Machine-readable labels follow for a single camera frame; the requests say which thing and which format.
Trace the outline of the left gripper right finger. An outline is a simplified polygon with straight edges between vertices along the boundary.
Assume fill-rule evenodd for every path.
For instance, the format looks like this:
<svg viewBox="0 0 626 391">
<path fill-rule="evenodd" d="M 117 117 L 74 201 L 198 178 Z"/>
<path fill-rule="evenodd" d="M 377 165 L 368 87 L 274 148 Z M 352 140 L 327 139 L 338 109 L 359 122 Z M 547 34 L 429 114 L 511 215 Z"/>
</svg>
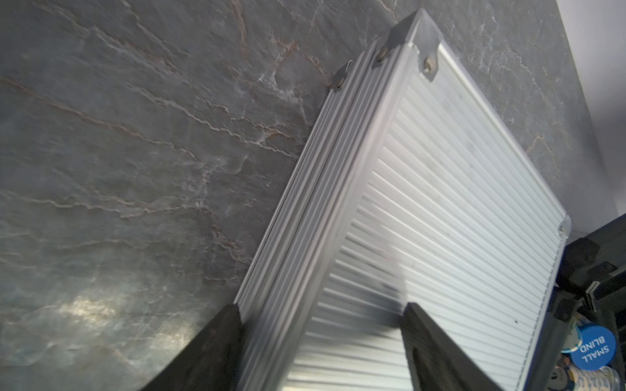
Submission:
<svg viewBox="0 0 626 391">
<path fill-rule="evenodd" d="M 400 330 L 415 390 L 500 389 L 419 304 L 407 304 Z"/>
</svg>

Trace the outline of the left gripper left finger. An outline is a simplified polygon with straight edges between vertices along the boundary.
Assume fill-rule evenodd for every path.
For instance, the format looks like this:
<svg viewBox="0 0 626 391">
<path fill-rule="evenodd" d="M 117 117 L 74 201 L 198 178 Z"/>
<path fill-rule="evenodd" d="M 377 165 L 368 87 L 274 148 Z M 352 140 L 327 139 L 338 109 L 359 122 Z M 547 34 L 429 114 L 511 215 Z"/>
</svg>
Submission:
<svg viewBox="0 0 626 391">
<path fill-rule="evenodd" d="M 232 390 L 242 336 L 239 306 L 226 305 L 143 391 Z"/>
</svg>

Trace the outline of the dark grey poker case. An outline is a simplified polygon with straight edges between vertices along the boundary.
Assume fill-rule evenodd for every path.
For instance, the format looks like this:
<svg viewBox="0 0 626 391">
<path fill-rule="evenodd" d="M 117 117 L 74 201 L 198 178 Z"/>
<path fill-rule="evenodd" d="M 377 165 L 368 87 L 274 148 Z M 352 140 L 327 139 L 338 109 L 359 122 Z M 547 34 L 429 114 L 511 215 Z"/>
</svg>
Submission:
<svg viewBox="0 0 626 391">
<path fill-rule="evenodd" d="M 617 340 L 611 365 L 625 387 L 625 217 L 565 247 L 531 362 L 527 390 L 545 390 L 575 313 L 608 328 Z"/>
</svg>

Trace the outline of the silver aluminium poker case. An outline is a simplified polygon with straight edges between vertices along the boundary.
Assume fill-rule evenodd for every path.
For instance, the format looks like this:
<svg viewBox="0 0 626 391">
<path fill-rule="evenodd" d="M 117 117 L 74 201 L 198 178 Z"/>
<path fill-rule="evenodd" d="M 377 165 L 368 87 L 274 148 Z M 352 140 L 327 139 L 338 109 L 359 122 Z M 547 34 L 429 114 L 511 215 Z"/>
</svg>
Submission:
<svg viewBox="0 0 626 391">
<path fill-rule="evenodd" d="M 425 10 L 339 71 L 236 303 L 239 390 L 411 390 L 419 305 L 526 384 L 567 212 Z"/>
</svg>

